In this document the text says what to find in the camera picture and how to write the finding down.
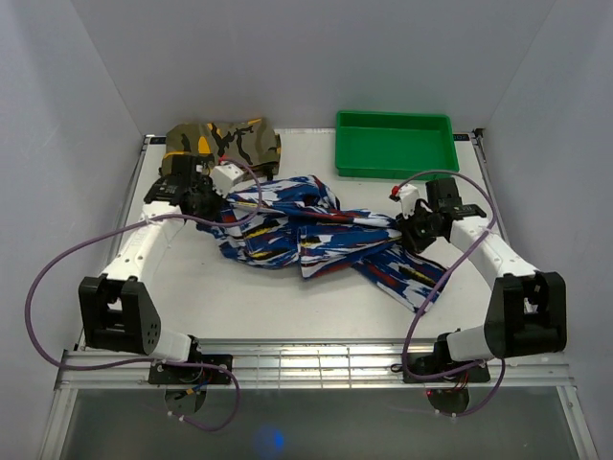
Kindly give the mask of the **blue white red patterned trousers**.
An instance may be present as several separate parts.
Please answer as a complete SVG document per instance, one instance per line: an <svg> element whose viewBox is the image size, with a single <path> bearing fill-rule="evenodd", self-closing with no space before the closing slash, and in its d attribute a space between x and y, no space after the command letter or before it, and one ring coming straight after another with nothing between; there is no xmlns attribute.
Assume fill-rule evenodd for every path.
<svg viewBox="0 0 613 460"><path fill-rule="evenodd" d="M234 191L220 217L223 227L197 228L236 262L265 269L296 265L305 279L353 268L411 311L445 287L445 267L405 250L394 218L342 209L314 175Z"/></svg>

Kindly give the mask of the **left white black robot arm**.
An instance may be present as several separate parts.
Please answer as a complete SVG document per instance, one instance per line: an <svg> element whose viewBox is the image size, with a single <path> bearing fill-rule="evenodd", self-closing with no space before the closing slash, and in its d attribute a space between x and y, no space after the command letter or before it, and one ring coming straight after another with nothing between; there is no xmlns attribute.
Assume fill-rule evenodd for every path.
<svg viewBox="0 0 613 460"><path fill-rule="evenodd" d="M148 283L185 225L183 216L218 218L222 198L209 173L203 157L181 155L149 188L141 226L115 259L99 276L82 279L78 294L88 347L170 361L170 371L182 382L201 376L203 360L191 351L193 340L162 326Z"/></svg>

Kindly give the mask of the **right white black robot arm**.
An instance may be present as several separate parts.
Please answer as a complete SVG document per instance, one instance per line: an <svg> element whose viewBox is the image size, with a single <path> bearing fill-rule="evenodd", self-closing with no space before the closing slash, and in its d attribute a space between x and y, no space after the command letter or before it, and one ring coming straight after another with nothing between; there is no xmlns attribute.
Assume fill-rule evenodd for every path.
<svg viewBox="0 0 613 460"><path fill-rule="evenodd" d="M462 251L488 283L491 295L483 325L441 337L433 355L435 374L455 380L468 361L563 351L567 345L566 284L523 260L490 227L486 212L463 202L452 177L430 180L426 196L405 184L391 198L401 205L402 244L420 254L438 239Z"/></svg>

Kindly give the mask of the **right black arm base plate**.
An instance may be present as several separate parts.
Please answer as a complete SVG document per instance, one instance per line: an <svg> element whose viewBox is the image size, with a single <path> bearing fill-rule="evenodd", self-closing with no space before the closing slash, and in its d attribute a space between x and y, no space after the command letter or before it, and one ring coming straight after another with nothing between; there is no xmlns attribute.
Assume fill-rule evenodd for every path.
<svg viewBox="0 0 613 460"><path fill-rule="evenodd" d="M459 371L459 368L466 365L466 362L447 362L440 364L433 356L417 354L410 355L408 360L409 370L420 376L428 376L426 380L415 379L411 377L403 369L402 380L404 383L426 383L426 382L468 382L468 383L486 383L490 382L490 373L488 366L476 365L469 369Z"/></svg>

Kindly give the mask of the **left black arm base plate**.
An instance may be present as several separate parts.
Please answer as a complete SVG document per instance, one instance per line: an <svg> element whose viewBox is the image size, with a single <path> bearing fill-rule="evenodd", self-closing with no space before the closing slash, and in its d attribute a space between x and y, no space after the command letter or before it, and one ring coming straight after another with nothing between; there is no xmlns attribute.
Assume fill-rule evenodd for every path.
<svg viewBox="0 0 613 460"><path fill-rule="evenodd" d="M233 370L232 355L203 355L201 361L228 371ZM219 370L201 367L181 367L167 364L155 364L149 369L148 383L155 385L191 385L200 383L229 384L230 377Z"/></svg>

